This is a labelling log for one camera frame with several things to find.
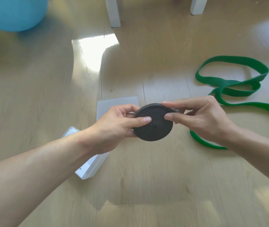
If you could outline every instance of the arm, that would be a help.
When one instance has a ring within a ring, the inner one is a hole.
[[[181,113],[169,113],[165,119],[181,123],[200,137],[216,142],[242,156],[269,178],[269,139],[236,126],[212,96],[162,102]]]
[[[52,191],[87,160],[113,150],[132,127],[150,117],[133,118],[139,107],[112,107],[90,128],[0,162],[0,226],[18,226]]]

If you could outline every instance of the fingernail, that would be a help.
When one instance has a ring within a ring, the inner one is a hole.
[[[143,117],[144,122],[151,122],[151,117]]]
[[[164,119],[172,121],[172,115],[171,114],[166,114],[164,116]]]

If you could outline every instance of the black object on floor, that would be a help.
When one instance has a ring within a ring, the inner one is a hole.
[[[150,116],[151,122],[141,127],[134,127],[134,133],[142,140],[156,141],[168,135],[172,129],[173,122],[164,119],[164,115],[170,112],[178,112],[160,103],[151,103],[141,107],[135,117]]]

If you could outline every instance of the blue round object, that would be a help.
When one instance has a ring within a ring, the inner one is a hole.
[[[30,29],[44,18],[47,7],[48,0],[0,0],[0,30]]]

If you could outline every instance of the green strap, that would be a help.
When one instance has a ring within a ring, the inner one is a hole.
[[[201,76],[200,75],[200,70],[206,65],[211,62],[215,61],[221,61],[221,62],[226,62],[226,63],[232,63],[232,64],[241,64],[241,65],[246,65],[250,68],[253,68],[255,71],[259,73],[258,76],[253,77],[249,80],[245,81],[237,81],[237,80],[224,80],[222,78],[218,77],[208,77],[208,76]],[[227,103],[226,101],[223,100],[222,94],[228,95],[228,96],[234,96],[234,97],[241,97],[241,96],[250,96],[256,91],[258,91],[261,87],[260,82],[265,79],[267,74],[269,73],[269,68],[263,64],[260,61],[257,61],[255,59],[249,58],[249,57],[236,57],[236,56],[217,56],[217,57],[212,57],[208,60],[206,60],[200,68],[197,70],[195,74],[195,78],[197,81],[203,83],[203,84],[208,84],[211,86],[215,86],[216,88],[212,90],[212,92],[209,93],[209,95],[214,94],[216,100],[222,104],[222,105],[229,105],[229,106],[237,106],[237,105],[249,105],[249,106],[254,106],[254,107],[259,107],[262,109],[265,109],[269,111],[269,103],[261,103],[261,102],[247,102],[247,103]],[[251,91],[243,91],[243,90],[236,90],[229,88],[231,86],[239,86],[239,85],[250,85],[252,87]],[[196,133],[193,131],[190,131],[191,136],[198,141],[199,143],[215,148],[215,149],[227,149],[223,146],[217,146],[213,145],[201,137],[199,137]]]

